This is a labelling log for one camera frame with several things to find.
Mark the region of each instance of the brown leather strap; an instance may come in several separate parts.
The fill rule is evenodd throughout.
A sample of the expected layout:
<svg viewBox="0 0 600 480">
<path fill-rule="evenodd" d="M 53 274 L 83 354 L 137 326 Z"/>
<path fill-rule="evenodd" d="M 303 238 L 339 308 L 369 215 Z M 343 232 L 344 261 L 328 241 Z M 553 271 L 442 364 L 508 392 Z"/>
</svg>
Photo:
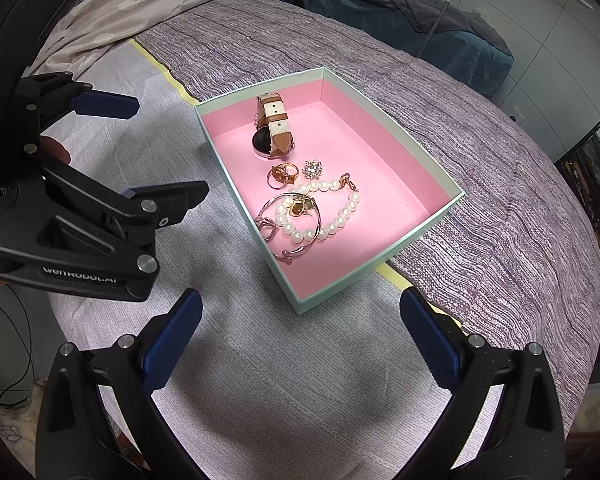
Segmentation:
<svg viewBox="0 0 600 480">
<path fill-rule="evenodd" d="M 271 141 L 272 152 L 277 148 L 282 153 L 288 153 L 291 151 L 294 138 L 290 132 L 285 132 L 283 134 L 275 134 L 271 137 Z"/>
<path fill-rule="evenodd" d="M 282 99 L 280 99 L 279 95 L 270 95 L 268 97 L 263 97 L 262 99 L 260 99 L 260 102 L 264 105 L 269 104 L 269 103 L 275 103 L 278 101 L 282 101 Z"/>
<path fill-rule="evenodd" d="M 283 121 L 288 118 L 289 118 L 289 116 L 287 114 L 272 115 L 272 116 L 267 117 L 267 124 L 273 123 L 275 121 Z"/>
</svg>

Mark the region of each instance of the ring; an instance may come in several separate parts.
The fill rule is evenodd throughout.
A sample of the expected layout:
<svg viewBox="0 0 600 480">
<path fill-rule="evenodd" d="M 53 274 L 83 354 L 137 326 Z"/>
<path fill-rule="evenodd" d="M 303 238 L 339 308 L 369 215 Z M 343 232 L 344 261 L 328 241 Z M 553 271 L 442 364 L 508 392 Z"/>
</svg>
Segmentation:
<svg viewBox="0 0 600 480">
<path fill-rule="evenodd" d="M 292 168 L 295 171 L 293 173 L 289 173 L 287 168 Z M 269 184 L 269 187 L 272 189 L 282 189 L 287 184 L 293 184 L 296 181 L 296 178 L 298 178 L 299 174 L 300 170 L 298 170 L 298 167 L 295 164 L 292 164 L 291 162 L 283 162 L 282 164 L 271 167 L 269 173 L 267 173 L 267 184 Z M 282 184 L 282 186 L 272 186 L 270 182 L 271 177 L 273 177 L 275 181 Z"/>
<path fill-rule="evenodd" d="M 304 162 L 304 168 L 302 168 L 302 174 L 308 180 L 317 180 L 322 175 L 322 163 L 317 160 L 306 160 Z"/>
</svg>

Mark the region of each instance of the white wall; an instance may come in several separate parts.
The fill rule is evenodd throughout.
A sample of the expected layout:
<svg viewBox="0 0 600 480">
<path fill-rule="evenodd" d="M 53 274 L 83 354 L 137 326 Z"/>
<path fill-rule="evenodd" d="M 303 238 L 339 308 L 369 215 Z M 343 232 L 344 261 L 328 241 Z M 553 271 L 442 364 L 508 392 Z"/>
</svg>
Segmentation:
<svg viewBox="0 0 600 480">
<path fill-rule="evenodd" d="M 600 9 L 576 0 L 453 0 L 477 9 L 514 65 L 493 101 L 556 160 L 600 119 Z"/>
</svg>

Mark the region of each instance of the white newspaper cloth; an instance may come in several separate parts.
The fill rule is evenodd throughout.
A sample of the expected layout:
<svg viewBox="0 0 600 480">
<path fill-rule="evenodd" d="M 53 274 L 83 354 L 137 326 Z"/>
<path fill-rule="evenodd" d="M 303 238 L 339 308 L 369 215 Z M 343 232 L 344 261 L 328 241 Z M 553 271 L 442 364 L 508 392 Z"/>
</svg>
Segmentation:
<svg viewBox="0 0 600 480">
<path fill-rule="evenodd" d="M 70 115 L 49 129 L 73 167 L 114 190 L 204 179 L 210 192 L 181 224 L 158 231 L 162 271 L 145 303 L 51 295 L 67 339 L 81 349 L 110 346 L 192 286 L 203 298 L 202 322 L 153 398 L 209 478 L 393 478 L 450 397 L 400 320 L 400 291 L 373 273 L 296 316 L 239 216 L 192 106 L 130 43 L 81 80 L 135 95 L 141 108 L 129 121 Z M 477 453 L 494 390 L 460 462 Z M 104 398 L 125 428 L 109 390 Z"/>
</svg>

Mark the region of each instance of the purple bedspread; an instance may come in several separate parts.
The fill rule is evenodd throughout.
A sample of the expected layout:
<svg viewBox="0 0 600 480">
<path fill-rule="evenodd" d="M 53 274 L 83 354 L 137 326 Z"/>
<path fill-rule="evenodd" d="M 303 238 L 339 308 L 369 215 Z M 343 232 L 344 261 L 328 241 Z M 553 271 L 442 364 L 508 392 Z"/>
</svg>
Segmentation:
<svg viewBox="0 0 600 480">
<path fill-rule="evenodd" d="M 493 345 L 541 342 L 570 427 L 600 339 L 600 252 L 519 126 L 430 64 L 273 0 L 215 0 L 136 39 L 200 100 L 326 66 L 392 115 L 466 197 L 390 264 Z"/>
</svg>

